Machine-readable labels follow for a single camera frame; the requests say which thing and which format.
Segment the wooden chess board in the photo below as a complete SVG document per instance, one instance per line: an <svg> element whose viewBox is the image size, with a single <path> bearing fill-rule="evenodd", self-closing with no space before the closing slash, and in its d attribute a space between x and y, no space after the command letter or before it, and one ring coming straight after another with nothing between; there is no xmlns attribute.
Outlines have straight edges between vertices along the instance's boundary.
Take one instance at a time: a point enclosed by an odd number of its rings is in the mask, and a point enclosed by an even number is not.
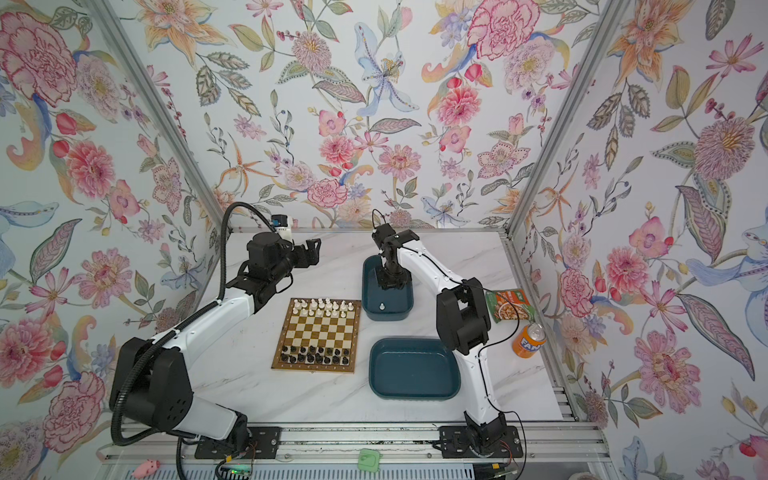
<svg viewBox="0 0 768 480"><path fill-rule="evenodd" d="M288 309L290 307L291 300L287 308L285 320L276 345L271 368L274 370L292 371L317 371L334 373L354 372L356 365L358 337L360 332L362 302L360 301L361 308L358 310L358 314L355 319L290 320L288 318ZM286 344L296 346L316 345L323 347L348 348L351 350L351 365L280 365L277 361L277 355L280 351L280 347Z"/></svg>

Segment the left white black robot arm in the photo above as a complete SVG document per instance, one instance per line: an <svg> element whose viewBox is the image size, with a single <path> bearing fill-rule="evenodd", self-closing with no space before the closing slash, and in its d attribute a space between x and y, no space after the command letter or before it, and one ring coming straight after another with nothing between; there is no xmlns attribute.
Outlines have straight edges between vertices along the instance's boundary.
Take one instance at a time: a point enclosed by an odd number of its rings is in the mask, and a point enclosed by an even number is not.
<svg viewBox="0 0 768 480"><path fill-rule="evenodd" d="M267 227L247 244L247 259L233 279L227 277L227 240L232 213L242 208ZM230 204L222 218L219 288L208 304L149 339L132 338L118 357L109 399L110 436L117 447L131 446L156 434L176 438L176 449L208 445L222 455L221 465L255 451L245 414L198 397L189 369L225 333L249 319L277 294L296 269L318 264L321 241L302 245L289 236L284 216L265 217L246 202Z"/></svg>

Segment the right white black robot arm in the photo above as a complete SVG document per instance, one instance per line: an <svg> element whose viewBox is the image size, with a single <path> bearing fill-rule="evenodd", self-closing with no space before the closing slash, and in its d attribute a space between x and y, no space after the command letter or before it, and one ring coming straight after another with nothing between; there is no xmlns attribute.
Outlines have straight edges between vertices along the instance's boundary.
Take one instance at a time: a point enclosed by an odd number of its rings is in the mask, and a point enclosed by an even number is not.
<svg viewBox="0 0 768 480"><path fill-rule="evenodd" d="M369 385L381 398L445 400L466 396L461 426L442 426L434 447L443 458L525 456L522 426L512 426L496 404L487 353L491 316L486 288L461 278L434 259L418 234L382 222L373 228L377 256L365 260L362 305L373 321L405 319L415 305L413 281L434 295L434 339L392 337L377 341L369 360Z"/></svg>

